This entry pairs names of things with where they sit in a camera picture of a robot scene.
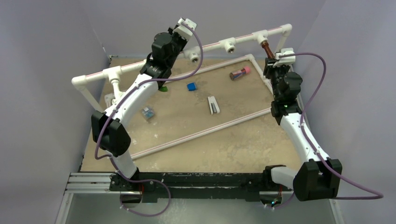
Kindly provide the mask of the white PVC pipe frame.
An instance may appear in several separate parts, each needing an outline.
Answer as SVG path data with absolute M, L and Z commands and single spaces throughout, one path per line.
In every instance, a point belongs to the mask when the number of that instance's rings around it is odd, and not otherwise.
M 238 43 L 257 41 L 261 45 L 263 41 L 268 42 L 269 36 L 276 34 L 281 35 L 280 41 L 276 47 L 277 50 L 280 50 L 281 47 L 283 47 L 286 39 L 290 35 L 291 31 L 292 25 L 284 24 L 270 30 L 260 30 L 240 37 L 230 37 L 208 45 L 202 45 L 200 43 L 197 47 L 180 51 L 179 54 L 174 57 L 174 59 L 172 59 L 172 62 L 174 63 L 177 59 L 184 57 L 189 58 L 191 62 L 201 63 L 203 60 L 203 54 L 207 51 L 224 48 L 227 52 L 233 53 L 235 50 L 235 45 Z M 122 129 L 124 129 L 125 126 L 129 124 L 133 116 L 137 113 L 138 109 L 143 106 L 146 101 L 160 87 L 163 86 L 164 83 L 187 79 L 194 75 L 238 63 L 244 60 L 249 60 L 255 66 L 256 70 L 260 70 L 260 67 L 257 65 L 253 55 L 249 54 L 243 57 L 226 61 L 224 63 L 218 63 L 204 68 L 201 68 L 201 65 L 199 64 L 197 68 L 189 74 L 184 73 L 181 75 L 168 77 L 168 75 L 170 74 L 169 69 L 167 69 L 165 73 L 162 74 L 158 66 L 151 66 L 150 63 L 154 59 L 153 56 L 153 54 L 150 54 L 147 59 L 141 62 L 124 66 L 111 67 L 108 69 L 104 69 L 101 72 L 93 73 L 90 75 L 77 76 L 72 79 L 71 82 L 73 86 L 83 94 L 87 101 L 100 115 L 105 115 L 106 117 L 104 125 L 98 127 L 99 134 L 93 134 L 93 137 L 95 137 L 97 143 L 97 146 L 95 148 L 96 150 L 98 150 L 101 144 L 104 143 L 106 129 L 110 127 L 111 124 L 118 124 Z M 107 109 L 103 109 L 99 105 L 99 103 L 93 98 L 93 96 L 86 87 L 89 82 L 100 79 L 107 78 L 109 82 L 113 79 L 120 80 L 120 76 L 122 74 L 138 69 L 143 69 L 143 73 L 139 74 L 135 82 L 133 82 L 133 84 L 123 93 L 118 101 Z

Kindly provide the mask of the brown water faucet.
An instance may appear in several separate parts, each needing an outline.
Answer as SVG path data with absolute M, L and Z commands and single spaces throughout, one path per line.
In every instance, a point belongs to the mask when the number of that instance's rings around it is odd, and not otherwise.
M 263 42 L 261 43 L 261 47 L 262 47 L 262 48 L 264 49 L 264 51 L 266 52 L 267 58 L 269 58 L 269 59 L 274 59 L 274 58 L 275 58 L 273 52 L 271 51 L 271 49 L 270 49 L 270 47 L 269 47 L 269 43 L 268 43 L 267 41 L 263 41 Z

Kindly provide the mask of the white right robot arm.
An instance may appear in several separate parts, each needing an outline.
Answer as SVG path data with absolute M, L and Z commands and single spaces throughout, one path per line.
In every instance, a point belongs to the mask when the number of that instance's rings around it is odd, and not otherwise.
M 328 168 L 341 173 L 342 165 L 320 148 L 306 126 L 297 102 L 301 76 L 290 71 L 289 65 L 277 65 L 275 59 L 265 60 L 263 76 L 270 81 L 274 96 L 271 114 L 287 133 L 302 163 L 298 171 L 284 165 L 266 167 L 263 186 L 273 190 L 281 184 L 293 190 L 299 201 L 335 198 L 340 178 Z

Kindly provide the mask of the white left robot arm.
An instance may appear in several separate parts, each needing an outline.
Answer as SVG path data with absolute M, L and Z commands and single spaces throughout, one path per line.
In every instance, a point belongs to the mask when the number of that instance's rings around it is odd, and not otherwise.
M 183 34 L 177 28 L 158 33 L 135 83 L 113 106 L 104 112 L 95 111 L 91 116 L 92 137 L 96 143 L 94 157 L 96 160 L 109 158 L 116 174 L 122 178 L 121 185 L 128 191 L 137 189 L 145 180 L 139 178 L 139 169 L 128 153 L 131 138 L 125 125 L 165 82 L 177 80 L 170 77 L 171 69 L 188 40 L 196 35 L 195 31 Z

